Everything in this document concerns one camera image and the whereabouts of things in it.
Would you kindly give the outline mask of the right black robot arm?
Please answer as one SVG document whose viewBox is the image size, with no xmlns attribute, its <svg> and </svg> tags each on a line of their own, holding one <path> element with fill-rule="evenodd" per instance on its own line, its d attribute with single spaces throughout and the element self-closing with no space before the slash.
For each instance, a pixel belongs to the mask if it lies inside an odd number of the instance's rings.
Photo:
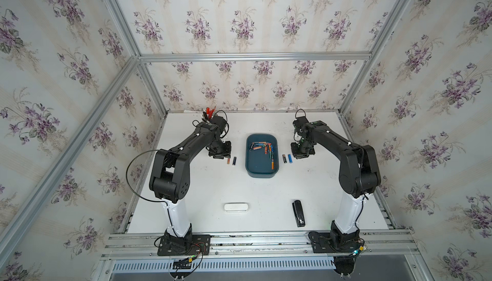
<svg viewBox="0 0 492 281">
<path fill-rule="evenodd" d="M 291 144 L 294 158 L 315 155 L 315 145 L 321 145 L 339 160 L 338 182 L 345 194 L 330 235 L 337 243 L 355 240 L 365 203 L 381 184 L 375 149 L 349 141 L 322 121 L 309 122 L 306 117 L 299 117 L 293 121 L 293 126 L 294 133 L 301 137 Z"/>
</svg>

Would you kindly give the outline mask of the teal plastic storage box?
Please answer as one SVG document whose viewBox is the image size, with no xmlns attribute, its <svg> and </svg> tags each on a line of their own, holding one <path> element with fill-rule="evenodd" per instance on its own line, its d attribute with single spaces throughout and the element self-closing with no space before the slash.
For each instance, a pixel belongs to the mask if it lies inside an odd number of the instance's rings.
<svg viewBox="0 0 492 281">
<path fill-rule="evenodd" d="M 245 169 L 255 179 L 271 179 L 279 170 L 278 141 L 271 134 L 250 134 L 246 140 Z"/>
</svg>

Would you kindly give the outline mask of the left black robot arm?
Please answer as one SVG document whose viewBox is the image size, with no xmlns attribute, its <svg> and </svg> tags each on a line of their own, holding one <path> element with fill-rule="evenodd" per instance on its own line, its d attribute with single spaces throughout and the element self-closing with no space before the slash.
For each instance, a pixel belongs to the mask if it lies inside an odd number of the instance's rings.
<svg viewBox="0 0 492 281">
<path fill-rule="evenodd" d="M 231 142 L 224 141 L 229 124 L 225 118 L 214 117 L 196 125 L 193 133 L 175 147 L 156 151 L 149 189 L 156 201 L 167 211 L 170 225 L 166 233 L 178 239 L 192 234 L 184 198 L 190 189 L 190 166 L 202 151 L 214 159 L 231 157 Z"/>
</svg>

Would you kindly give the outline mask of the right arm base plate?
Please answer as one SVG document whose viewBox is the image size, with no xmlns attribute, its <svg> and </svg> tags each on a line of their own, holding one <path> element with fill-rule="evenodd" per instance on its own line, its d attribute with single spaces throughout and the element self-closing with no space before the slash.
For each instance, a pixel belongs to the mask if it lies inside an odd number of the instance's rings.
<svg viewBox="0 0 492 281">
<path fill-rule="evenodd" d="M 359 254 L 365 245 L 359 233 L 359 231 L 351 234 L 342 234 L 338 231 L 311 231 L 308 233 L 308 238 L 315 254 Z"/>
</svg>

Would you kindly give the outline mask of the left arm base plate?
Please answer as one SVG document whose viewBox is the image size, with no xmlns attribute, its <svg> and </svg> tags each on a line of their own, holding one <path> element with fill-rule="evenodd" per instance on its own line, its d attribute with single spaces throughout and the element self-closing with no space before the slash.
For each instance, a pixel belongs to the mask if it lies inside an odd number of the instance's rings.
<svg viewBox="0 0 492 281">
<path fill-rule="evenodd" d="M 210 253 L 210 235 L 174 237 L 166 234 L 155 241 L 159 256 L 171 255 L 208 255 Z"/>
</svg>

